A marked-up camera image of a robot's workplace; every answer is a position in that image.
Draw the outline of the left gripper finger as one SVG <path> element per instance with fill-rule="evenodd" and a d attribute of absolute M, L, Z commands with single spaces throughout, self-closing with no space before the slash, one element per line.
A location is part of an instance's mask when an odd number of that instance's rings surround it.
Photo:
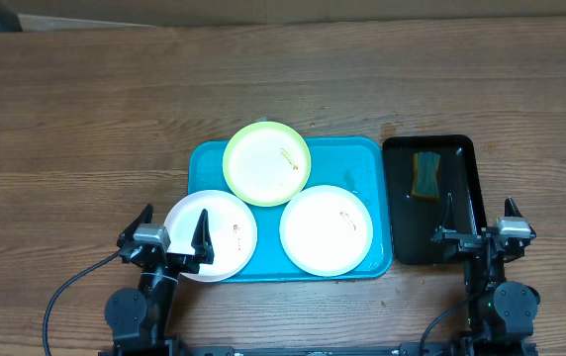
<path fill-rule="evenodd" d="M 213 244 L 210 236 L 208 211 L 203 209 L 195 227 L 191 246 L 198 257 L 212 257 Z"/>
<path fill-rule="evenodd" d="M 141 213 L 119 234 L 117 245 L 123 246 L 134 239 L 134 234 L 141 224 L 151 223 L 153 215 L 152 204 L 147 204 Z"/>

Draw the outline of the green yellow sponge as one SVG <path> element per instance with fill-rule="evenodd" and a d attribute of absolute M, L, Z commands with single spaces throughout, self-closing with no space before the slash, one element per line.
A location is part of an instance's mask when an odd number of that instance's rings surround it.
<path fill-rule="evenodd" d="M 439 165 L 440 155 L 435 152 L 421 151 L 413 155 L 412 196 L 429 200 L 439 198 Z"/>

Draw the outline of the yellow-green rimmed plate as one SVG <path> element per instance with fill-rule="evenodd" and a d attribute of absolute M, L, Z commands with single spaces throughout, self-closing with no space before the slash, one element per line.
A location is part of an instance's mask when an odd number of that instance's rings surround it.
<path fill-rule="evenodd" d="M 304 138 L 278 122 L 257 122 L 240 129 L 223 154 L 227 185 L 240 199 L 258 207 L 290 201 L 305 188 L 311 167 Z"/>

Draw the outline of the white round plate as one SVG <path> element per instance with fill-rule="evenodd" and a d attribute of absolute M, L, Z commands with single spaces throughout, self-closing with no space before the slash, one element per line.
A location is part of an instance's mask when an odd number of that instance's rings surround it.
<path fill-rule="evenodd" d="M 340 276 L 356 268 L 370 250 L 373 232 L 363 203 L 331 185 L 303 190 L 286 205 L 279 224 L 288 258 L 319 277 Z"/>

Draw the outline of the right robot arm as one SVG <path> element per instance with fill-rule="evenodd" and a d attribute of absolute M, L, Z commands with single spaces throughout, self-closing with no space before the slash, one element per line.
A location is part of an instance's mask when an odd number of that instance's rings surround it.
<path fill-rule="evenodd" d="M 492 226 L 467 234 L 455 228 L 452 196 L 448 195 L 439 226 L 432 240 L 441 244 L 444 259 L 464 266 L 466 300 L 438 316 L 424 331 L 421 355 L 535 355 L 536 346 L 525 340 L 533 335 L 533 321 L 540 303 L 531 286 L 509 281 L 505 265 L 524 257 L 524 250 L 536 233 L 507 198 L 505 214 Z M 468 311 L 468 331 L 439 346 L 426 339 L 446 317 L 462 309 Z"/>

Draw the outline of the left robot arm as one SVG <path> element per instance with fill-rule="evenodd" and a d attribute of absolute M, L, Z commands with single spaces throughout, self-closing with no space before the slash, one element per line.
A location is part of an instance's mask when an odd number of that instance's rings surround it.
<path fill-rule="evenodd" d="M 170 252 L 168 230 L 153 223 L 152 214 L 153 206 L 146 206 L 117 240 L 117 256 L 124 263 L 140 267 L 141 277 L 135 288 L 118 290 L 105 305 L 104 316 L 112 329 L 114 355 L 190 353 L 179 337 L 167 334 L 167 328 L 179 275 L 197 274 L 202 264 L 214 261 L 208 211 L 202 210 L 197 220 L 191 240 L 192 254 Z"/>

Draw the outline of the black rectangular water tray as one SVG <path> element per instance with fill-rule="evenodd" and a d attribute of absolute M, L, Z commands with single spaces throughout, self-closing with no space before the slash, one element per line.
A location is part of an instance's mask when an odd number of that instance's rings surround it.
<path fill-rule="evenodd" d="M 440 155 L 437 200 L 411 195 L 413 155 Z M 395 136 L 382 145 L 394 255 L 406 265 L 442 264 L 443 246 L 431 239 L 439 227 L 448 193 L 456 230 L 474 234 L 487 225 L 472 140 L 463 134 Z"/>

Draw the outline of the blue plastic tray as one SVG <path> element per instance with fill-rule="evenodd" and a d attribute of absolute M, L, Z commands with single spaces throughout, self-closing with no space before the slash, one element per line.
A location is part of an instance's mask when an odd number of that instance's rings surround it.
<path fill-rule="evenodd" d="M 325 136 L 306 139 L 312 158 L 308 187 L 332 185 L 355 195 L 367 209 L 374 236 L 366 257 L 339 280 L 373 279 L 391 266 L 393 247 L 388 194 L 379 145 L 365 136 Z M 223 176 L 225 140 L 207 141 L 197 146 L 190 157 L 188 192 L 228 191 Z M 280 243 L 279 224 L 284 207 L 252 206 L 258 237 L 250 261 L 228 283 L 319 281 L 297 267 Z"/>

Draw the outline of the white plate with red stain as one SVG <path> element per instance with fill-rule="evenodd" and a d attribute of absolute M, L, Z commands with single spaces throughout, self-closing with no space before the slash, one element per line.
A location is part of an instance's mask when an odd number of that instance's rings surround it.
<path fill-rule="evenodd" d="M 171 239 L 169 252 L 194 253 L 192 237 L 203 210 L 208 212 L 214 262 L 202 264 L 198 274 L 184 276 L 197 282 L 219 282 L 237 274 L 252 257 L 257 244 L 256 221 L 248 206 L 231 193 L 205 190 L 190 194 L 164 221 Z"/>

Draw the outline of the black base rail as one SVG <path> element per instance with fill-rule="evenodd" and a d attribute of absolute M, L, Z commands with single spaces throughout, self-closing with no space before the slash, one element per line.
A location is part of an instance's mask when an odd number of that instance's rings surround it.
<path fill-rule="evenodd" d="M 451 343 L 428 343 L 420 352 L 417 342 L 402 343 L 399 346 L 382 347 L 335 347 L 335 348 L 259 348 L 234 349 L 230 346 L 189 347 L 184 342 L 169 340 L 162 347 L 135 351 L 99 351 L 99 356 L 451 356 L 462 355 Z"/>

